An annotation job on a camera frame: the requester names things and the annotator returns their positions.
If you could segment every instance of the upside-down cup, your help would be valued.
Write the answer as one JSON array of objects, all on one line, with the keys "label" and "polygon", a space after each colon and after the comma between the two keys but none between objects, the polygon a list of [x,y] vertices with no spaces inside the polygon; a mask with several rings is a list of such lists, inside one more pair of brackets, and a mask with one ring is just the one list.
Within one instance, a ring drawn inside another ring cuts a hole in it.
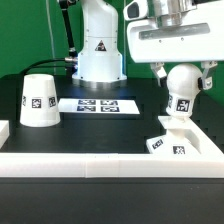
[{"label": "upside-down cup", "polygon": [[57,95],[52,75],[24,77],[20,123],[29,127],[48,127],[60,122]]}]

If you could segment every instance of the white sheet of paper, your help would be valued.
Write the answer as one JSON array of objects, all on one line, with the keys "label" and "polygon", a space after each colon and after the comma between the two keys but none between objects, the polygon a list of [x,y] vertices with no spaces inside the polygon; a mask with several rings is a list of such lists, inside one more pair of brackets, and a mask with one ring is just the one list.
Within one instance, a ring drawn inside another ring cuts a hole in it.
[{"label": "white sheet of paper", "polygon": [[62,98],[58,108],[64,113],[139,114],[134,100]]}]

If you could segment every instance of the black tabletop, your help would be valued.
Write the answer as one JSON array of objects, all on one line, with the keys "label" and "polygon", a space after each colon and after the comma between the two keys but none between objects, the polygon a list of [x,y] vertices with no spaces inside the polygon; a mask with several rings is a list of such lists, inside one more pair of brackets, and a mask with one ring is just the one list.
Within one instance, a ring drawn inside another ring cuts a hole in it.
[{"label": "black tabletop", "polygon": [[[23,78],[0,79],[0,120],[10,121],[2,153],[148,153],[147,138],[164,134],[166,89],[156,80],[129,79],[127,86],[93,90],[55,77],[60,98],[132,99],[140,115],[61,113],[60,124],[28,128],[19,123]],[[192,119],[224,150],[224,109],[204,92]],[[222,224],[224,180],[193,178],[1,178],[0,223]]]},{"label": "black tabletop", "polygon": [[[2,152],[52,153],[148,153],[145,142],[165,134],[157,116],[167,115],[166,88],[153,79],[129,79],[126,87],[96,90],[72,85],[64,76],[55,76],[58,100],[126,99],[135,100],[140,115],[61,113],[61,122],[47,128],[20,124],[23,77],[0,79],[0,119],[10,121],[10,137]],[[192,119],[224,150],[224,108],[201,92],[195,101]]]}]

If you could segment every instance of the white block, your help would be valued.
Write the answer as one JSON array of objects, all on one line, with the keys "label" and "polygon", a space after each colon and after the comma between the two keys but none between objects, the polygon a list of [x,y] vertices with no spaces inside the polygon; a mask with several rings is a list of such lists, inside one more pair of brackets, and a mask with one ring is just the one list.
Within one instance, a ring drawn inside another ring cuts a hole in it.
[{"label": "white block", "polygon": [[0,149],[9,137],[9,122],[0,121]]}]

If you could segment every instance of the warning label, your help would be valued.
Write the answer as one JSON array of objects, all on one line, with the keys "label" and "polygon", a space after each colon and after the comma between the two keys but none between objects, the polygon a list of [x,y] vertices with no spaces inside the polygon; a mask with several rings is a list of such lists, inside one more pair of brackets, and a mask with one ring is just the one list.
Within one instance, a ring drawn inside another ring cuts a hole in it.
[{"label": "warning label", "polygon": [[103,41],[101,40],[100,43],[97,45],[95,51],[107,51],[105,48],[105,45],[103,43]]}]

